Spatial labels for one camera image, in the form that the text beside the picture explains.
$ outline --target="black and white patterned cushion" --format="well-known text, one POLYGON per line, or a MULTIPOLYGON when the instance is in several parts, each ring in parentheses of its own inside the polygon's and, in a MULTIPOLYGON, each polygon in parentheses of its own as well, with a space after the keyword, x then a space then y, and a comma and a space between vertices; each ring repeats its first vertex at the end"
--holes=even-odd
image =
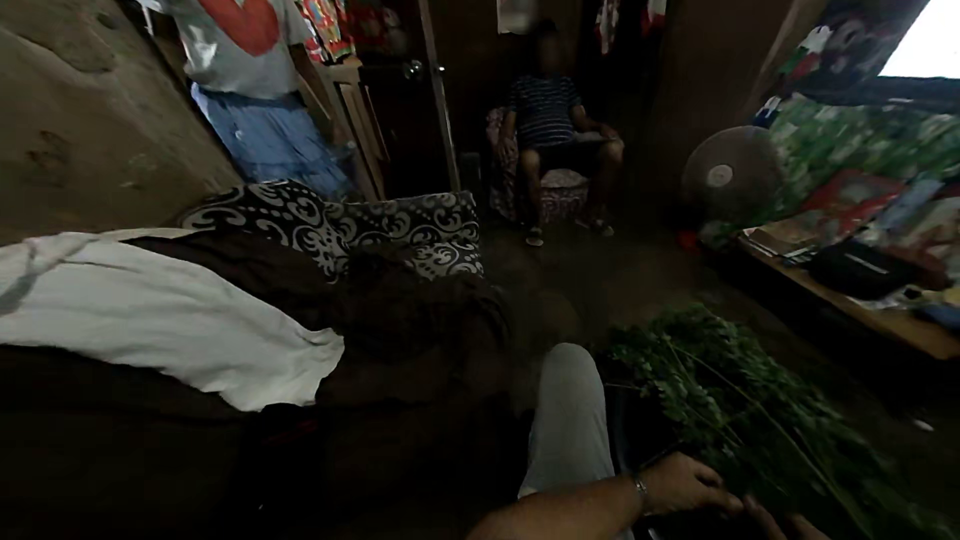
POLYGON ((295 182, 245 184, 188 211, 180 226, 264 235, 316 260, 329 282, 347 272, 350 250, 382 242, 409 247, 406 263, 427 279, 483 274, 469 191, 353 204, 326 202, 295 182))

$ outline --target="bracelet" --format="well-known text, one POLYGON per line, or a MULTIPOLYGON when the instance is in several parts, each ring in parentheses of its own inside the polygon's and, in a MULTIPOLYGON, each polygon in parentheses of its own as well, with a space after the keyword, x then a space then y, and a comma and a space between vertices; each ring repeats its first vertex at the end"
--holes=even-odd
POLYGON ((646 482, 640 479, 640 471, 636 471, 634 473, 634 486, 636 486, 636 492, 640 495, 641 505, 646 505, 645 503, 647 502, 647 494, 649 492, 647 491, 646 482))

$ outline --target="red heart print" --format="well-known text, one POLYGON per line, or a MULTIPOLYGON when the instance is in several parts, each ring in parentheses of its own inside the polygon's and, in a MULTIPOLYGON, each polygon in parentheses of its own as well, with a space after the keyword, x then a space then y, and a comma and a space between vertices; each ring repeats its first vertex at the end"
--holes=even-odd
POLYGON ((243 7, 235 0, 199 0, 234 43, 251 56, 270 52, 280 37, 280 25, 268 0, 246 0, 243 7))

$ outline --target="white t-shirt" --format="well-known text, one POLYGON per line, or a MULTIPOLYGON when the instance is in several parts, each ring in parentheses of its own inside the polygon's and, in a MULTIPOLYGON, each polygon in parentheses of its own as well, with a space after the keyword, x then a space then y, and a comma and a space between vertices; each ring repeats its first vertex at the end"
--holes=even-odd
POLYGON ((288 45, 310 30, 293 0, 141 0, 172 15, 187 76, 218 92, 273 99, 297 89, 288 45))

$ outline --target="white towel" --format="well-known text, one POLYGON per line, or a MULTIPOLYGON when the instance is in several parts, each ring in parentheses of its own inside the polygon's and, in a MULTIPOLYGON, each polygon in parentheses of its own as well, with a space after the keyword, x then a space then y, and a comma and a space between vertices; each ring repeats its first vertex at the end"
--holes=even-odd
POLYGON ((88 233, 0 248, 0 343, 155 368, 240 410, 311 404, 344 352, 200 265, 88 233))

